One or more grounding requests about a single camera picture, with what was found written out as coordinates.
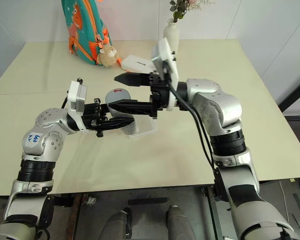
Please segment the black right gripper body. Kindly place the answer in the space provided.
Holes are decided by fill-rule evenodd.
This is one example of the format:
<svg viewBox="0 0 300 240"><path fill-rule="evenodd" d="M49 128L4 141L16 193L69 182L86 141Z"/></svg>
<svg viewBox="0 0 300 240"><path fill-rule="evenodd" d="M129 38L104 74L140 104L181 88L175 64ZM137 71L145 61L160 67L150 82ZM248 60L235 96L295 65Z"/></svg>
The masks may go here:
<svg viewBox="0 0 300 240"><path fill-rule="evenodd" d="M158 111L167 109L170 99L170 87L169 83L171 82L171 77L169 73L163 75L161 79L159 74L151 72L149 74L149 83L150 83L150 102L152 104L150 117L156 119L158 117Z"/></svg>

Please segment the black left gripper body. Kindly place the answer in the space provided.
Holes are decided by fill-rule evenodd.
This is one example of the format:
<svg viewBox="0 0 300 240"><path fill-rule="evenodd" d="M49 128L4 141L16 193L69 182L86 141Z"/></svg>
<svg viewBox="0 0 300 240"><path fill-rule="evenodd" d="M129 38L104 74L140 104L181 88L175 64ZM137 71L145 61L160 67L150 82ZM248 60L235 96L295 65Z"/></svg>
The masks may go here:
<svg viewBox="0 0 300 240"><path fill-rule="evenodd" d="M104 136L104 130L101 130L101 123L108 120L107 115L100 116L100 103L94 102L84 106L82 121L87 130L95 131L96 136Z"/></svg>

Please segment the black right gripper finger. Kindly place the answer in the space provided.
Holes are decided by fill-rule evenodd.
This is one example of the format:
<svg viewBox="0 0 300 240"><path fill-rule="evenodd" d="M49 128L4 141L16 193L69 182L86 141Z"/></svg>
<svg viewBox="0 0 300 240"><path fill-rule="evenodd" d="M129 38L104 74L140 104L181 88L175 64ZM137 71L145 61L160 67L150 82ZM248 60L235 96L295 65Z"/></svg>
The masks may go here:
<svg viewBox="0 0 300 240"><path fill-rule="evenodd" d="M116 76L114 80L130 87L150 86L149 73L125 72Z"/></svg>
<svg viewBox="0 0 300 240"><path fill-rule="evenodd" d="M132 99L121 99L109 103L109 108L130 115L153 116L153 105L150 102L140 102Z"/></svg>

